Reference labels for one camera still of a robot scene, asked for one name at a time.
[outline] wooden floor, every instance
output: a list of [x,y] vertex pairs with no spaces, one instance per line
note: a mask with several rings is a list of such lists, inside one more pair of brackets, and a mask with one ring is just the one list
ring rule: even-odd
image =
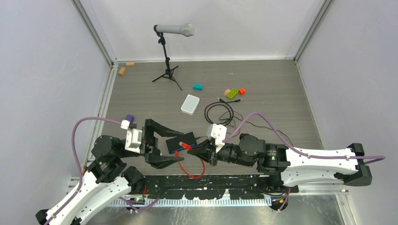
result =
[[[176,83],[161,78],[152,80],[165,70],[165,63],[136,63],[127,67],[124,77],[117,76],[107,111],[107,118],[122,120],[126,114],[132,114],[138,127],[142,127],[145,119],[156,122],[184,133],[193,131],[195,136],[206,135],[209,123],[204,118],[205,107],[222,97],[226,89],[245,88],[243,99],[232,103],[234,111],[246,116],[251,112],[261,112],[267,116],[277,129],[289,136],[294,146],[308,149],[320,149],[321,144],[313,123],[307,98],[292,60],[248,60],[248,61],[192,61],[172,62],[171,67],[179,65],[174,77],[182,87],[180,91]],[[202,91],[192,89],[194,83],[203,84]],[[193,115],[181,112],[181,105],[188,94],[200,98],[199,105]],[[217,121],[223,107],[215,107],[210,118]],[[260,117],[252,117],[250,122],[265,126]],[[245,124],[242,133],[249,133],[264,139],[266,142],[281,143],[276,135],[267,129]],[[105,124],[104,135],[125,138],[125,131],[113,124]],[[159,149],[168,155],[166,138],[159,138]],[[238,136],[229,141],[239,143]],[[181,152],[185,157],[182,162],[191,174],[200,174],[202,165],[194,156]],[[138,168],[144,175],[150,174],[183,174],[177,163],[165,169],[156,170],[146,164],[143,157],[125,158],[124,162]],[[216,167],[206,165],[206,174],[247,174],[256,173],[253,168],[242,167],[219,162]]]

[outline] white box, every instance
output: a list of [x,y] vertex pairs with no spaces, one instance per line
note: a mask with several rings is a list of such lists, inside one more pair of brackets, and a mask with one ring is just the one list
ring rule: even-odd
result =
[[186,114],[193,115],[198,104],[199,104],[198,97],[188,95],[183,103],[183,106],[181,106],[181,111]]

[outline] black cable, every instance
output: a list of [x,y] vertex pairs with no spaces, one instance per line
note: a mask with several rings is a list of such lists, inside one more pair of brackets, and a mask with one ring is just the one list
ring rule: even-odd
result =
[[[223,107],[225,107],[227,109],[227,111],[218,118],[218,120],[220,122],[216,123],[216,124],[222,124],[224,126],[235,128],[236,127],[236,122],[235,122],[234,118],[236,118],[239,121],[242,121],[243,120],[243,116],[242,116],[242,114],[234,111],[232,109],[231,105],[229,105],[229,103],[240,102],[241,99],[238,99],[238,100],[235,100],[235,101],[230,101],[230,102],[226,102],[226,101],[222,100],[221,98],[217,98],[217,99],[219,99],[218,102],[213,102],[213,103],[210,103],[209,105],[206,106],[206,108],[205,108],[205,119],[206,119],[206,121],[208,123],[210,123],[210,124],[213,124],[214,122],[209,118],[209,111],[213,107],[223,106]],[[222,118],[227,113],[228,113],[229,116],[227,118]],[[268,130],[272,130],[270,127],[258,126],[258,125],[253,124],[252,122],[249,122],[249,121],[246,121],[246,123],[250,123],[252,126],[257,127],[257,128],[265,128],[265,129],[268,129]],[[293,142],[291,142],[291,140],[290,140],[288,135],[286,135],[284,132],[282,132],[280,130],[277,130],[277,132],[279,132],[282,135],[284,135],[289,140],[289,142],[292,144],[292,146],[294,146]]]
[[200,137],[195,137],[195,140],[200,139],[202,137],[207,137],[207,136],[200,136]]
[[257,188],[257,190],[261,191],[262,193],[264,193],[264,194],[266,194],[266,195],[270,195],[270,196],[283,196],[283,195],[285,194],[285,192],[286,192],[286,190],[283,190],[282,193],[275,195],[275,194],[272,194],[272,193],[270,193],[270,192],[263,191],[263,190],[261,190],[261,189],[259,189],[259,188]]
[[206,121],[207,121],[208,123],[213,124],[214,122],[213,122],[213,121],[210,119],[210,117],[209,117],[209,111],[210,111],[213,107],[222,106],[222,107],[224,107],[224,108],[227,109],[227,112],[226,112],[226,113],[229,114],[229,117],[226,118],[225,120],[222,120],[221,122],[215,123],[215,124],[221,124],[221,125],[224,125],[224,126],[228,126],[228,125],[231,123],[231,121],[233,120],[233,118],[234,118],[234,110],[233,110],[232,107],[229,105],[229,103],[240,102],[241,100],[238,99],[238,100],[230,101],[230,102],[226,102],[226,101],[222,100],[221,98],[218,98],[218,100],[219,100],[218,102],[213,102],[213,103],[210,103],[210,104],[208,104],[208,105],[206,106],[206,108],[205,108],[205,119],[206,119]]

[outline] microphone stand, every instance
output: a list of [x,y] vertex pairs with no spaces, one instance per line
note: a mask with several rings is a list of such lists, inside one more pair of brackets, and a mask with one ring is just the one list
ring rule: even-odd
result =
[[165,47],[166,40],[165,40],[164,37],[163,37],[163,33],[157,32],[157,31],[156,31],[156,27],[155,27],[155,32],[156,32],[156,34],[158,35],[158,37],[160,37],[158,43],[161,44],[161,45],[163,46],[164,57],[166,58],[166,66],[167,66],[167,69],[165,70],[165,73],[164,73],[164,74],[160,75],[158,78],[154,79],[152,82],[155,82],[155,81],[157,81],[157,80],[159,80],[160,78],[163,77],[163,78],[166,78],[166,79],[169,79],[169,80],[171,80],[171,81],[176,82],[176,84],[178,85],[178,87],[180,88],[180,90],[183,90],[183,89],[180,87],[180,85],[177,83],[176,79],[173,77],[174,70],[175,70],[176,68],[178,68],[178,66],[176,66],[176,67],[170,69],[170,63],[169,63],[170,58],[167,57],[167,54],[166,54],[166,47]]

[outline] gray microphone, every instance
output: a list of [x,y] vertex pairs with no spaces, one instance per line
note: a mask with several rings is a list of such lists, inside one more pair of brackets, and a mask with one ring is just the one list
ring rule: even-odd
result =
[[195,34],[195,27],[192,24],[184,25],[155,25],[153,27],[155,32],[158,33],[169,33],[169,34],[182,34],[186,37],[193,36]]

